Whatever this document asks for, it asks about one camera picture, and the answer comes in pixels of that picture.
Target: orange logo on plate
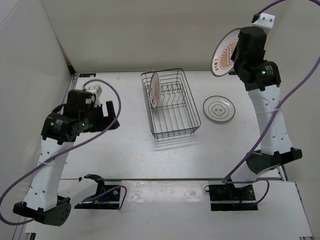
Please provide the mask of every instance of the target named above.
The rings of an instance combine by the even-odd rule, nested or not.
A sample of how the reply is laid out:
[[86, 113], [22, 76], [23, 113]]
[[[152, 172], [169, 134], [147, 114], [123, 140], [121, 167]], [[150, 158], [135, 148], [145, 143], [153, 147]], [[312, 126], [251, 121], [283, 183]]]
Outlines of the orange logo on plate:
[[228, 45], [223, 49], [221, 57], [219, 59], [219, 66], [221, 69], [228, 69], [234, 63], [230, 58], [236, 48], [237, 43], [238, 39], [235, 39], [229, 42]]

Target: plate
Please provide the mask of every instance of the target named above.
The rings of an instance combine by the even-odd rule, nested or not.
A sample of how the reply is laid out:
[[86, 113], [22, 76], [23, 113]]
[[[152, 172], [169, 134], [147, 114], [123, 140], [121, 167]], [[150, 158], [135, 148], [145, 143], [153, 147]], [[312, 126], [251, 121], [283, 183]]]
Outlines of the plate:
[[233, 29], [220, 41], [214, 50], [211, 60], [211, 72], [216, 77], [221, 77], [229, 73], [234, 67], [234, 62], [230, 59], [237, 43], [240, 28]]
[[150, 91], [149, 91], [149, 100], [150, 105], [154, 109], [157, 107], [160, 97], [160, 79], [157, 72], [154, 72], [151, 77], [150, 82]]
[[204, 114], [216, 122], [227, 122], [236, 113], [234, 104], [224, 96], [210, 96], [203, 103]]

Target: dish rack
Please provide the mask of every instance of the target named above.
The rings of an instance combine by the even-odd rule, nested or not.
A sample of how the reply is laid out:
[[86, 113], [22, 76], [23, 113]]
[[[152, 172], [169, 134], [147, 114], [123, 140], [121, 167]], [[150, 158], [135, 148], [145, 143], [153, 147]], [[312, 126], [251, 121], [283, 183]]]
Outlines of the dish rack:
[[181, 68], [156, 71], [160, 79], [159, 100], [152, 108], [149, 100], [154, 71], [141, 74], [142, 88], [150, 130], [156, 140], [192, 135], [200, 126], [199, 113], [185, 72]]

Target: plate with orange design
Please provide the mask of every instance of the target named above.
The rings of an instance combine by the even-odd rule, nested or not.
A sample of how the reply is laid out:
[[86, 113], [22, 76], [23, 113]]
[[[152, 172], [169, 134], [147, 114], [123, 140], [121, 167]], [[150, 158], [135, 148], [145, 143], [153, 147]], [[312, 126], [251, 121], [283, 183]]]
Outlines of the plate with orange design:
[[151, 77], [150, 90], [149, 90], [149, 100], [151, 108], [155, 109], [157, 107], [160, 97], [160, 79], [157, 72], [154, 72]]
[[240, 28], [233, 29], [216, 47], [211, 60], [211, 72], [214, 76], [226, 75], [234, 67], [231, 56], [237, 46], [239, 32]]

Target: plate rim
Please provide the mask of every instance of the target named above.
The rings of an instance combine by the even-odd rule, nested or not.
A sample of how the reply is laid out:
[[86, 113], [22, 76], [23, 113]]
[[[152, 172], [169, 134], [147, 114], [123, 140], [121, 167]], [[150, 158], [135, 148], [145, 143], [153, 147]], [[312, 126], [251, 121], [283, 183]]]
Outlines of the plate rim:
[[149, 87], [149, 103], [150, 103], [150, 106], [151, 106], [151, 108], [152, 109], [155, 109], [156, 107], [157, 107], [157, 105], [158, 105], [158, 102], [159, 102], [159, 98], [158, 98], [158, 101], [156, 102], [156, 105], [153, 107], [152, 106], [152, 104], [151, 104], [151, 99], [150, 99], [150, 93], [151, 93], [151, 82], [152, 82], [152, 78], [153, 78], [153, 76], [154, 75], [157, 75], [158, 76], [158, 80], [159, 80], [159, 96], [160, 96], [160, 90], [161, 90], [161, 83], [160, 83], [160, 77], [159, 77], [159, 74], [158, 74], [158, 72], [157, 71], [154, 71], [153, 72], [153, 74], [152, 74], [152, 76], [151, 76], [151, 80], [150, 80], [150, 87]]
[[216, 48], [215, 48], [215, 50], [214, 50], [214, 52], [213, 52], [213, 55], [212, 55], [212, 58], [211, 58], [211, 66], [210, 66], [210, 69], [211, 69], [211, 73], [212, 73], [215, 77], [222, 77], [222, 76], [224, 76], [224, 75], [227, 75], [227, 74], [230, 73], [230, 71], [231, 71], [231, 70], [230, 70], [230, 71], [228, 71], [227, 73], [222, 74], [222, 75], [217, 75], [217, 74], [214, 73], [214, 70], [213, 70], [212, 66], [213, 66], [213, 61], [214, 61], [215, 54], [216, 54], [218, 48], [220, 47], [220, 44], [223, 42], [223, 40], [224, 40], [230, 33], [234, 32], [234, 31], [236, 31], [236, 30], [241, 30], [241, 27], [237, 27], [237, 28], [231, 30], [230, 32], [228, 32], [228, 33], [220, 40], [220, 42], [218, 43], [218, 45], [216, 46]]
[[[206, 114], [206, 112], [205, 112], [205, 103], [206, 103], [206, 101], [207, 101], [208, 99], [213, 98], [213, 97], [221, 97], [221, 98], [227, 99], [227, 100], [232, 104], [233, 109], [234, 109], [234, 113], [233, 113], [233, 115], [232, 115], [232, 117], [231, 117], [230, 119], [225, 120], [225, 121], [218, 121], [218, 120], [214, 120], [214, 119], [210, 118], [210, 117]], [[204, 115], [205, 115], [207, 118], [209, 118], [210, 120], [215, 121], [215, 122], [217, 122], [217, 123], [225, 123], [225, 122], [228, 122], [228, 121], [230, 121], [231, 119], [233, 119], [234, 116], [236, 115], [236, 107], [235, 107], [234, 103], [233, 103], [229, 98], [227, 98], [227, 97], [225, 97], [225, 96], [221, 96], [221, 95], [213, 95], [213, 96], [207, 97], [207, 99], [204, 100], [204, 102], [203, 102], [202, 110], [203, 110], [203, 112], [204, 112]]]

